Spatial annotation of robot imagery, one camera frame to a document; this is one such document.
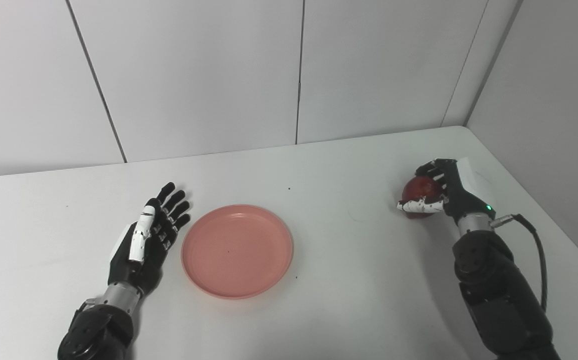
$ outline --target apple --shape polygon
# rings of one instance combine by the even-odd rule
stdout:
[[[435,203],[440,200],[443,189],[437,181],[429,176],[416,176],[409,180],[402,189],[402,201],[418,201],[426,196],[427,203]],[[420,212],[405,212],[409,219],[423,219],[430,217],[431,214],[423,214]]]

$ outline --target robotic hand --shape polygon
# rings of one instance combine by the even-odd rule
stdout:
[[[166,184],[147,201],[138,221],[125,228],[111,259],[106,292],[76,310],[58,360],[125,358],[134,338],[134,310],[158,285],[168,250],[190,220],[186,194],[175,189],[173,182]]]
[[[454,271],[460,292],[484,345],[499,360],[560,360],[552,345],[547,309],[547,267],[536,229],[522,215],[495,219],[489,182],[467,158],[435,159],[420,166],[416,176],[433,178],[442,187],[440,201],[399,202],[404,212],[442,212],[460,230],[453,246]],[[542,301],[538,302],[511,250],[494,228],[518,221],[533,235],[540,255]]]

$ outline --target black cable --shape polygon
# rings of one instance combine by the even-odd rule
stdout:
[[[547,311],[547,260],[545,259],[545,249],[543,242],[538,236],[536,228],[521,214],[513,214],[511,217],[524,226],[533,235],[535,246],[538,248],[538,259],[540,261],[540,307],[544,312]]]

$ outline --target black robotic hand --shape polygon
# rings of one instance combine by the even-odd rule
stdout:
[[[185,213],[189,209],[189,202],[184,200],[185,192],[179,190],[174,193],[175,189],[174,183],[170,182],[157,197],[147,201],[145,209],[152,209],[152,213],[143,210],[140,219],[152,215],[152,222],[149,221],[149,228],[140,228],[140,220],[131,224],[111,259],[108,284],[128,283],[140,290],[142,296],[155,289],[169,249],[176,241],[180,228],[191,219],[189,214]],[[130,258],[132,240],[136,236],[143,237],[142,260]]]
[[[58,360],[123,360],[134,339],[132,315],[161,278],[167,253],[190,217],[185,192],[166,184],[147,201],[111,259],[108,287],[76,310],[58,347]]]
[[[493,197],[487,180],[474,171],[466,158],[435,159],[418,167],[415,176],[428,176],[442,187],[445,214],[454,221],[466,214],[486,214],[495,219],[496,211],[490,205]]]

